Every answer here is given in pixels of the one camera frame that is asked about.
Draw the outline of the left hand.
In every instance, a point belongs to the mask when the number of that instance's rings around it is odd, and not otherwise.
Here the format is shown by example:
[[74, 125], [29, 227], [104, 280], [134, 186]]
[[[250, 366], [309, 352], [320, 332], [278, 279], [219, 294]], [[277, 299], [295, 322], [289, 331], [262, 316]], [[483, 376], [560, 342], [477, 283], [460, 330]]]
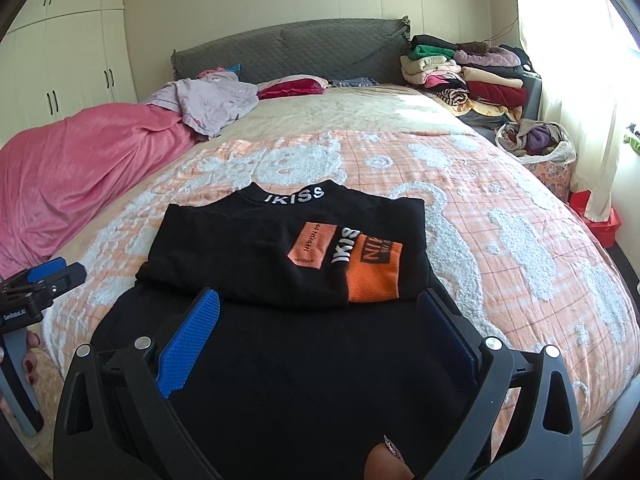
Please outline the left hand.
[[[23, 358], [22, 367], [24, 370], [25, 379], [28, 381], [29, 385], [33, 387], [38, 382], [39, 375], [37, 372], [38, 361], [35, 356], [35, 353], [32, 352], [32, 350], [40, 346], [40, 339], [39, 339], [39, 336], [36, 333], [32, 332], [31, 330], [26, 330], [25, 334], [26, 334], [25, 336], [26, 337], [26, 353]], [[6, 359], [6, 352], [4, 352], [3, 349], [1, 349], [1, 354], [0, 354], [1, 364], [3, 364], [3, 361], [5, 359]], [[9, 403], [6, 400], [6, 398], [3, 396], [3, 394], [1, 395], [1, 409], [3, 414], [5, 414], [6, 416], [10, 417], [13, 415], [12, 410], [9, 406]]]

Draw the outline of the right hand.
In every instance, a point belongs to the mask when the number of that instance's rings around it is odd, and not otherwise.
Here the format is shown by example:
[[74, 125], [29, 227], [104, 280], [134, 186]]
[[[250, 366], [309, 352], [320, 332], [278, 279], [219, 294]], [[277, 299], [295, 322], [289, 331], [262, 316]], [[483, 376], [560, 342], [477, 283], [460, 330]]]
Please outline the right hand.
[[386, 436], [370, 451], [363, 471], [364, 480], [412, 480], [413, 473], [398, 448]]

